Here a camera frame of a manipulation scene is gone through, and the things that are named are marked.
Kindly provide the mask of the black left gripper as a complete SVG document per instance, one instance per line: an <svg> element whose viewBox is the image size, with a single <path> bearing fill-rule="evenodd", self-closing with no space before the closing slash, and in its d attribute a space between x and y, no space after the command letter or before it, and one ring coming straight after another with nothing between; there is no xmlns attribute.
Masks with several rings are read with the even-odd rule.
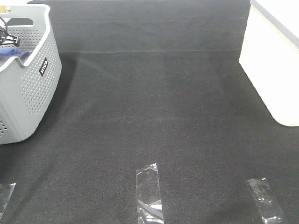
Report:
<svg viewBox="0 0 299 224"><path fill-rule="evenodd" d="M20 39L19 37L9 34L7 23L5 20L1 17L0 20L3 22L4 26L0 27L0 45L14 45L19 46L20 45Z"/></svg>

